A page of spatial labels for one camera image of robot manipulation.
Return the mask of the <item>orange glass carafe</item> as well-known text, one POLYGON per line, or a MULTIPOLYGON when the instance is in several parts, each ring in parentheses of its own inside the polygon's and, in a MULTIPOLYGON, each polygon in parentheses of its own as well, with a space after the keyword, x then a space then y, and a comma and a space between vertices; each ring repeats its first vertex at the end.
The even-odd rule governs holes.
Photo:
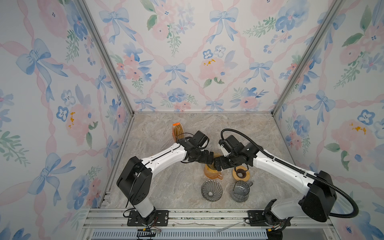
POLYGON ((221 172, 218 172, 217 170, 214 170, 210 167, 210 165, 205 165, 205 168, 204 168, 204 174, 207 178, 209 179, 219 179, 219 180, 222 180, 223 179, 223 175, 221 174, 221 172))

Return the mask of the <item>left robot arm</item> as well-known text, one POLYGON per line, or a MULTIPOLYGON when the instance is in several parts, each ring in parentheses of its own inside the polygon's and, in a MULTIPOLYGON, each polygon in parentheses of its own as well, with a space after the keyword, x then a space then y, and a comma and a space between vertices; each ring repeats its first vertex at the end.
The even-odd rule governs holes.
POLYGON ((128 199, 139 219, 150 225, 155 221, 156 208, 150 202, 152 178, 171 165, 181 162, 212 164, 214 153, 208 151, 210 139, 201 131, 177 139, 169 148, 146 158, 130 158, 118 177, 117 187, 128 199))

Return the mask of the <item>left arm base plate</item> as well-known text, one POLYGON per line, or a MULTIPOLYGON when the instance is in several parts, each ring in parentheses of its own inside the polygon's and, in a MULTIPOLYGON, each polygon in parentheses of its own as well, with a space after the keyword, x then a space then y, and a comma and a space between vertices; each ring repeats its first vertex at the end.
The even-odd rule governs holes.
POLYGON ((127 216, 128 227, 166 227, 169 222, 168 210, 154 210, 147 217, 142 217, 137 210, 130 211, 127 216))

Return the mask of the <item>grey glass carafe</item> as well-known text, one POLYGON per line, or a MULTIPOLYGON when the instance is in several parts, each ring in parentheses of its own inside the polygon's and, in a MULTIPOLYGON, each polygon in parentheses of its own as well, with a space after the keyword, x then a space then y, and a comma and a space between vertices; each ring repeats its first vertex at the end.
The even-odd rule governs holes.
POLYGON ((230 197, 237 203, 243 203, 248 200, 250 188, 253 182, 237 181, 230 192, 230 197))

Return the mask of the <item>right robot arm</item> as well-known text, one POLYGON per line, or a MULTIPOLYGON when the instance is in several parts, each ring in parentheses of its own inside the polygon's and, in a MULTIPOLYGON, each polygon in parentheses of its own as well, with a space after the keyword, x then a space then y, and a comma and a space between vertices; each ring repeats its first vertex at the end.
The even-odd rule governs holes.
POLYGON ((337 196, 327 173, 321 172, 320 180, 315 181, 310 178, 311 171, 281 160, 255 143, 243 145, 232 135, 219 140, 219 147, 223 156, 214 160, 218 171, 246 164, 274 175, 299 192, 295 197, 271 200, 256 222, 275 226, 288 218, 303 216, 322 223, 328 220, 337 196))

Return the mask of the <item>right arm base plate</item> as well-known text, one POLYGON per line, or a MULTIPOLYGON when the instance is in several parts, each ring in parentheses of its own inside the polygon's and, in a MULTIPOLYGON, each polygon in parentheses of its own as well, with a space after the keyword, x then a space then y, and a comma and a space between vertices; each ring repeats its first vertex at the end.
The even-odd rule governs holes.
POLYGON ((280 220, 271 212, 265 213, 264 210, 249 210, 247 214, 248 216, 245 218, 245 223, 252 227, 281 228, 285 225, 288 227, 291 226, 290 222, 287 223, 288 219, 280 220))

